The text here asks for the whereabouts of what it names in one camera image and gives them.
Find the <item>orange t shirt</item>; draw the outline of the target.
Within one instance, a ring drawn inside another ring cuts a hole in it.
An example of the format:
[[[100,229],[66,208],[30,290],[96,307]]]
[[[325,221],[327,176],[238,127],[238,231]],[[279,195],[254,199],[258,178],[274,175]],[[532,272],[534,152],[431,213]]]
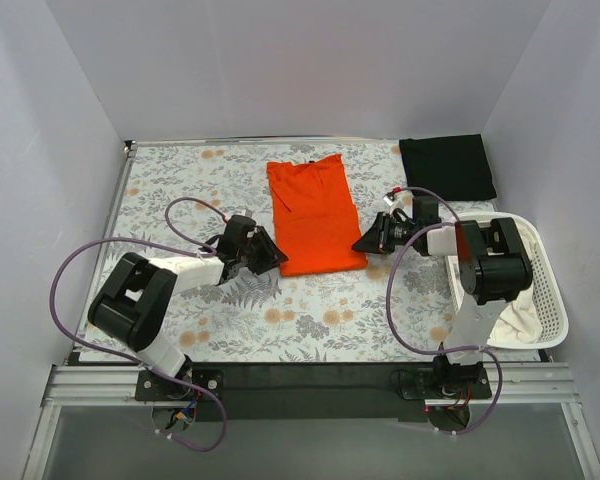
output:
[[[269,162],[275,242],[287,256],[283,277],[361,270],[368,260],[352,249],[361,231],[342,156],[316,162]]]

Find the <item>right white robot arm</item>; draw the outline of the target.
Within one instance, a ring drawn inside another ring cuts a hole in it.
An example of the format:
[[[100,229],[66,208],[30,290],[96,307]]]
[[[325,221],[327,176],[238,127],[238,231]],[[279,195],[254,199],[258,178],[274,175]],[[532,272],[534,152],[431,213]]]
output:
[[[412,188],[411,213],[398,207],[380,212],[353,244],[355,252],[404,256],[414,249],[423,257],[455,257],[464,292],[454,325],[429,351],[432,360],[413,374],[401,373],[401,392],[421,398],[427,392],[469,399],[488,386],[483,357],[488,339],[507,306],[533,282],[531,261],[515,221],[496,217],[485,226],[454,214],[445,222],[439,210],[448,202],[426,189]]]

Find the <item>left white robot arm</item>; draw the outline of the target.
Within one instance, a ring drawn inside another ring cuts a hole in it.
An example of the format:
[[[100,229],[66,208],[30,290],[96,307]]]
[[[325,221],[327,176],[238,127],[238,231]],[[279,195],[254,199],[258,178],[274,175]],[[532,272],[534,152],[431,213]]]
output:
[[[232,216],[222,234],[198,248],[165,258],[124,254],[87,314],[90,324],[121,342],[142,364],[178,380],[191,361],[162,332],[171,298],[222,285],[243,269],[261,275],[288,261],[266,229],[243,215]]]

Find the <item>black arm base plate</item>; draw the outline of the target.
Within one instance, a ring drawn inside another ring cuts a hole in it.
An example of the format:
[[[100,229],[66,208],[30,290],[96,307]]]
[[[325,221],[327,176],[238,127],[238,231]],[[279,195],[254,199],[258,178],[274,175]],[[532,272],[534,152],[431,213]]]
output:
[[[205,393],[145,369],[134,374],[128,398],[176,407],[197,400],[201,422],[231,420],[396,419],[424,423],[426,404],[451,406],[463,424],[468,402],[490,400],[496,383],[483,365],[446,368],[438,361],[407,363],[197,363],[184,374]]]

